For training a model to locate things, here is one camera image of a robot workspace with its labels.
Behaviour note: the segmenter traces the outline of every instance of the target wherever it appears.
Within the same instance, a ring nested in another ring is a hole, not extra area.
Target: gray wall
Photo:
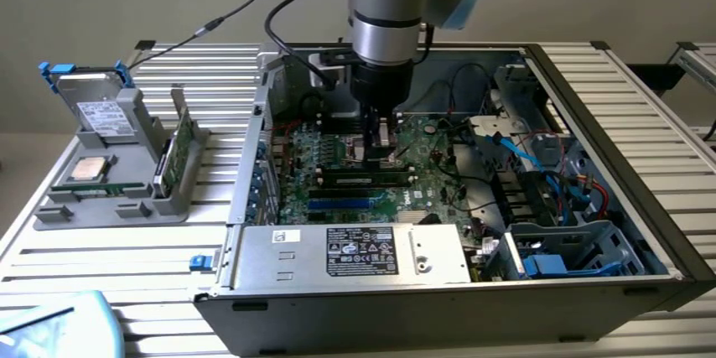
[[[281,0],[262,0],[206,38],[259,42],[262,23]],[[242,0],[0,0],[0,132],[67,132],[74,119],[39,78],[42,60],[107,65],[139,39],[179,41]],[[287,40],[346,34],[346,0],[301,0],[277,23]],[[716,41],[713,0],[482,0],[462,32],[441,40],[607,40],[627,61],[666,60],[678,40]],[[705,91],[706,124],[714,111]],[[677,97],[685,104],[686,98]]]

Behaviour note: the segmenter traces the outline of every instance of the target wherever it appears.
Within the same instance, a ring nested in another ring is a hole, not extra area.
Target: motherboard
[[[473,243],[474,222],[459,195],[459,180],[431,159],[431,155],[449,155],[449,124],[445,117],[406,117],[397,130],[394,155],[365,177],[357,174],[365,152],[359,134],[326,134],[315,123],[293,125],[277,133],[282,225],[426,220],[457,224],[463,240]]]

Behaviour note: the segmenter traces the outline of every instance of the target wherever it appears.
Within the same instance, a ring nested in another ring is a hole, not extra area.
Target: white sticker
[[[274,243],[301,242],[302,230],[274,231]]]
[[[101,136],[117,137],[135,134],[130,120],[117,102],[78,102],[78,107]]]

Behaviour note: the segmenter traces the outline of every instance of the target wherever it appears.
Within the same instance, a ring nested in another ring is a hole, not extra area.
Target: green circuit board
[[[311,124],[303,124],[291,133],[290,140],[282,139],[282,150],[277,153],[282,166],[282,224],[410,222],[407,220],[425,212],[426,215],[438,214],[443,223],[457,224],[459,228],[469,226],[470,213],[459,211],[442,201],[442,188],[445,187],[453,196],[458,183],[429,160],[434,148],[446,153],[447,140],[441,132],[429,134],[426,127],[438,128],[438,120],[415,115],[401,124],[394,154],[399,157],[390,158],[382,164],[382,168],[387,169],[406,169],[413,166],[414,175],[418,177],[413,185],[405,188],[370,189],[369,208],[342,210],[310,208],[310,202],[314,200],[310,192],[322,189],[317,184],[317,167],[361,168],[362,137],[322,134]],[[465,202],[457,202],[455,206],[469,208]]]

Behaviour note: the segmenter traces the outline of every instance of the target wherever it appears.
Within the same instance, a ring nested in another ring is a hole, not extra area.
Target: warning label
[[[101,136],[131,136],[135,132],[117,102],[78,102],[78,107]]]
[[[327,231],[326,272],[333,277],[399,273],[393,227],[329,228]]]

